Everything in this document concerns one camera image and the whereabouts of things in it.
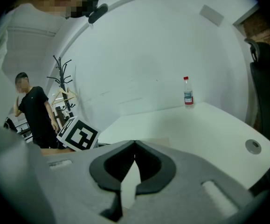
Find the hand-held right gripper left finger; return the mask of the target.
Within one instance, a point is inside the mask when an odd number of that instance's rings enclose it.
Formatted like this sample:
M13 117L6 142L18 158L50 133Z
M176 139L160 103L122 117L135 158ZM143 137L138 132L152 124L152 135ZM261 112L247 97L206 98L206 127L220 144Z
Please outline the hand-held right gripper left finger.
M134 141L46 160L44 187L57 224L130 223L122 210L121 186L134 162Z

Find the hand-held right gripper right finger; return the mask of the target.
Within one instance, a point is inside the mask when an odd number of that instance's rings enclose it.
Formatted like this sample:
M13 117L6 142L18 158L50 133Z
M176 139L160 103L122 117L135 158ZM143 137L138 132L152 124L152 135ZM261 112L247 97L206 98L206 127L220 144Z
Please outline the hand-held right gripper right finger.
M207 160L170 147L147 143L170 157L175 177L156 194L139 195L123 217L124 224L217 224L224 216L202 183L213 181L233 204L242 209L253 196L239 182Z

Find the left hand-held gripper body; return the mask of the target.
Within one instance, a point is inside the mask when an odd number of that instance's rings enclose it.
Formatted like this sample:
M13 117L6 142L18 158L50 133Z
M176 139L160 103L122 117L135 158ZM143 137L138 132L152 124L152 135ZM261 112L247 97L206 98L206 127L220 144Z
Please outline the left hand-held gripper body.
M64 124L57 139L74 151L89 150L109 145L98 141L100 131L78 116L71 117Z

